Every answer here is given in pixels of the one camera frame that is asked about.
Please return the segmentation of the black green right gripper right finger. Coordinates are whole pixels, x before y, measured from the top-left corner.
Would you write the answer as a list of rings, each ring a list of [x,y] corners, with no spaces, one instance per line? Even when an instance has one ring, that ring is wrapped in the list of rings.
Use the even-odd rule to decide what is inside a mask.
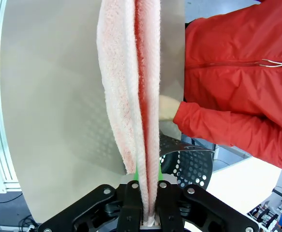
[[[186,222],[202,232],[257,232],[252,219],[195,184],[180,188],[173,175],[159,171],[156,232],[187,232]]]

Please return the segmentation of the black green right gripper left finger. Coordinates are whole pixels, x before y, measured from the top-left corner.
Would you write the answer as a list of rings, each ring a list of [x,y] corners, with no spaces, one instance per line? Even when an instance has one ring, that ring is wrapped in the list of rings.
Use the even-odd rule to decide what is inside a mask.
[[[39,232],[96,232],[117,220],[117,232],[139,232],[143,204],[137,174],[121,178],[117,188],[102,184],[39,225]]]

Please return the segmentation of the person's left hand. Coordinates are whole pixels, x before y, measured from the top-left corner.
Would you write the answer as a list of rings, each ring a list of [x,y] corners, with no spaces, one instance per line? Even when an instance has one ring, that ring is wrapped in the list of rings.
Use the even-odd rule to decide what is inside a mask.
[[[162,121],[173,121],[177,110],[180,106],[180,102],[165,96],[159,96],[159,120]]]

